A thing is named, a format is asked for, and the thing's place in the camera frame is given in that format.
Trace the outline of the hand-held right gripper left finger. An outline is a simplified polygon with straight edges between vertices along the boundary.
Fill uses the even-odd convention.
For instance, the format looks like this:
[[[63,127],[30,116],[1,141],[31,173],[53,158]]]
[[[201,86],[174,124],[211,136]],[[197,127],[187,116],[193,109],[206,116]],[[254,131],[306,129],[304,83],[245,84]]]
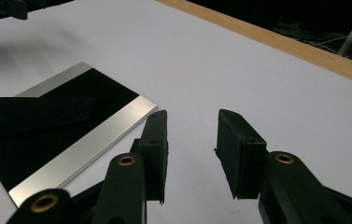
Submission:
[[[131,149],[143,158],[148,201],[164,203],[169,146],[167,140],[167,111],[148,116],[140,138]]]

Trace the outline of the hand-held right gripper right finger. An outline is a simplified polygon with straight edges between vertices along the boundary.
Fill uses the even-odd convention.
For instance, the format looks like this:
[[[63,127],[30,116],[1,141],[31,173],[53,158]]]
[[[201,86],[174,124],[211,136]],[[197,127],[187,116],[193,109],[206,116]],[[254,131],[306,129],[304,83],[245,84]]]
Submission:
[[[258,198],[266,146],[266,141],[241,115],[219,110],[216,155],[233,198]]]

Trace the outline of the black rectangular bar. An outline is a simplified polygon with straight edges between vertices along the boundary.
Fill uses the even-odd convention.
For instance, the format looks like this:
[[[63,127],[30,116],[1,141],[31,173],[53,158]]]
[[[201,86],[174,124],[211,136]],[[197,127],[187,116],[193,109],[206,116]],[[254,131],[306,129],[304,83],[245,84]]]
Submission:
[[[14,207],[66,186],[157,108],[86,63],[1,101],[0,197]]]

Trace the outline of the white paper sheet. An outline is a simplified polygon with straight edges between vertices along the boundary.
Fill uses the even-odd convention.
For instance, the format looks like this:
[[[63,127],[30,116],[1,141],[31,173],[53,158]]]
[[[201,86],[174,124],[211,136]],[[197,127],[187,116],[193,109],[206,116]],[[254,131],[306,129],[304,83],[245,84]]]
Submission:
[[[223,108],[352,196],[352,79],[155,0],[77,0],[0,20],[0,96],[80,62],[168,113],[165,201],[148,205],[148,224],[261,224],[215,155]]]

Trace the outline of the wooden table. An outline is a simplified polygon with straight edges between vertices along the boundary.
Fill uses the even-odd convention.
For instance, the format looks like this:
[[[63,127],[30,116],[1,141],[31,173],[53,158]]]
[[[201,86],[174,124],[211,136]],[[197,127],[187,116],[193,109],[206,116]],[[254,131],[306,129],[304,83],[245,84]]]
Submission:
[[[187,0],[156,1],[352,80],[352,60],[345,57],[314,48]]]

